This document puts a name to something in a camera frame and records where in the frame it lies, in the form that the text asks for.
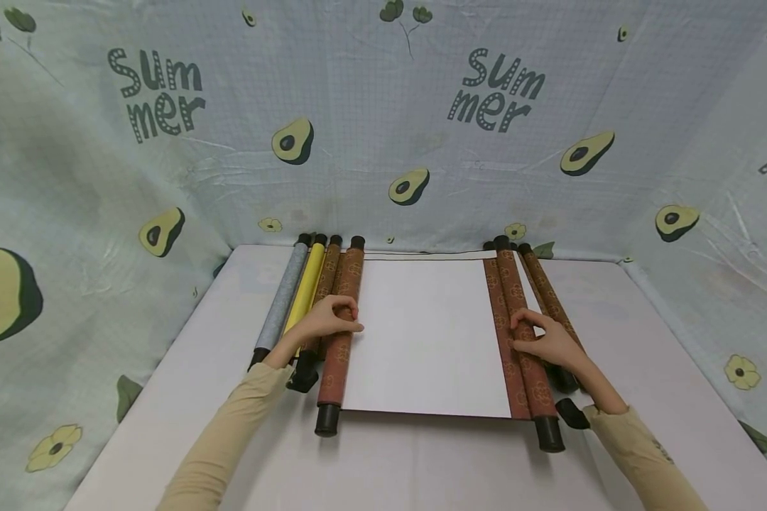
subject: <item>brown patterned border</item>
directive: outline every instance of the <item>brown patterned border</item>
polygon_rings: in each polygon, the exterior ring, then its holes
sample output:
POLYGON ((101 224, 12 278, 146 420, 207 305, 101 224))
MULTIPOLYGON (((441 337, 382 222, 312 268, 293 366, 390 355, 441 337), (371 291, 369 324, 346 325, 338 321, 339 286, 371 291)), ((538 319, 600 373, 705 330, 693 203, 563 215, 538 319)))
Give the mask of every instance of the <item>brown patterned border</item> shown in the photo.
POLYGON ((508 310, 506 298, 503 296, 503 285, 500 280, 500 270, 495 259, 484 259, 486 271, 486 286, 491 301, 491 313, 494 315, 494 329, 497 334, 497 346, 500 349, 500 359, 503 362, 503 377, 506 379, 506 394, 508 409, 512 419, 530 420, 531 411, 528 409, 526 388, 523 385, 523 374, 517 354, 511 348, 513 341, 511 327, 508 325, 508 310))
MULTIPOLYGON (((361 289, 361 274, 364 267, 364 252, 360 248, 350 248, 344 254, 341 265, 340 279, 335 280, 334 293, 346 295, 358 300, 361 289)), ((337 316, 352 321, 352 312, 348 307, 342 308, 337 316)), ((325 337, 321 344, 327 345, 324 370, 321 372, 321 388, 318 393, 318 405, 344 403, 344 391, 347 385, 349 370, 349 355, 352 345, 352 332, 339 332, 325 337)))
MULTIPOLYGON (((526 296, 517 270, 517 262, 514 260, 512 250, 508 247, 497 249, 496 262, 503 285, 503 296, 506 298, 508 317, 511 317, 514 312, 527 307, 526 296)), ((528 322, 520 322, 513 334, 513 337, 518 340, 536 340, 534 329, 528 322)), ((551 396, 548 377, 540 359, 524 353, 518 353, 518 358, 520 369, 523 372, 523 382, 525 383, 528 407, 531 410, 532 418, 546 415, 556 417, 557 410, 554 406, 554 397, 551 396)))

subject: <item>yellow flower print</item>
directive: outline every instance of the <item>yellow flower print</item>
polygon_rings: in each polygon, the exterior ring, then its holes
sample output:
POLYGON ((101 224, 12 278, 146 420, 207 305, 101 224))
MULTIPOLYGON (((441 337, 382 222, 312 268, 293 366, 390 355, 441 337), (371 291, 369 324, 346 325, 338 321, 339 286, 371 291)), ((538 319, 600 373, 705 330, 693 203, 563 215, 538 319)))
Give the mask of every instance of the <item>yellow flower print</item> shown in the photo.
POLYGON ((756 371, 756 365, 745 356, 732 355, 724 366, 727 380, 739 390, 750 390, 761 381, 761 375, 756 371))
POLYGON ((281 221, 279 219, 261 219, 259 220, 259 227, 264 232, 280 232, 281 221))
POLYGON ((57 463, 71 452, 73 445, 80 438, 82 438, 82 427, 76 424, 57 427, 53 434, 40 440, 37 447, 34 447, 34 451, 28 455, 26 472, 32 473, 56 467, 57 463))
POLYGON ((522 223, 513 223, 512 225, 506 226, 506 236, 508 236, 509 240, 519 240, 519 238, 522 238, 526 235, 526 227, 522 223))

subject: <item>beige sleeve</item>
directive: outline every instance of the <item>beige sleeve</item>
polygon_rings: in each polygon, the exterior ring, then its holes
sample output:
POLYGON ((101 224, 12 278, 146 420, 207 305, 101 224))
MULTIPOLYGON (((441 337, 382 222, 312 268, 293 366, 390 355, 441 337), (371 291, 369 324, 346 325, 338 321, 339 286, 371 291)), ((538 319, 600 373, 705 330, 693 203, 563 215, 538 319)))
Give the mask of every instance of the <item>beige sleeve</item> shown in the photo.
POLYGON ((157 511, 216 511, 250 438, 281 396, 293 368, 254 365, 190 447, 157 511))
POLYGON ((636 410, 609 415, 583 409, 616 466, 631 482, 646 511, 707 511, 673 459, 638 418, 636 410))

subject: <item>hand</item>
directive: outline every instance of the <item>hand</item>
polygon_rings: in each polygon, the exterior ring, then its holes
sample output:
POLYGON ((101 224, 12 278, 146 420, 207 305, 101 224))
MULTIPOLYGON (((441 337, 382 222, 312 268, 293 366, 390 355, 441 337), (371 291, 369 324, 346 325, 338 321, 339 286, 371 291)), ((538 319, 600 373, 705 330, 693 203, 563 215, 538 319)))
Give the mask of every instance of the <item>hand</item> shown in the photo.
POLYGON ((358 304, 352 297, 329 295, 315 303, 307 316, 304 316, 290 332, 294 330, 296 337, 301 339, 302 343, 308 339, 324 337, 336 332, 363 332, 364 325, 358 323, 357 319, 358 304), (352 312, 352 322, 336 316, 336 312, 344 307, 348 307, 352 312))
POLYGON ((590 365, 588 355, 574 339, 571 339, 560 323, 539 312, 520 309, 511 316, 511 328, 517 328, 518 323, 523 319, 544 329, 545 335, 535 341, 514 341, 515 350, 539 356, 544 361, 565 367, 572 372, 590 365))

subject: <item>fabric backdrop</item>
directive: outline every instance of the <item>fabric backdrop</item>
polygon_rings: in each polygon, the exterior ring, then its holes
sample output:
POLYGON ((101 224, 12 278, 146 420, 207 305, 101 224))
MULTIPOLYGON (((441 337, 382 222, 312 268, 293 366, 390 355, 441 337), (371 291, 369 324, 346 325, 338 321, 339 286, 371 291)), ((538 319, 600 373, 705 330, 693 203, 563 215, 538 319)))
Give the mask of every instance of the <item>fabric backdrop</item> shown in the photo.
POLYGON ((0 0, 0 510, 303 231, 620 262, 767 453, 766 164, 767 0, 0 0))

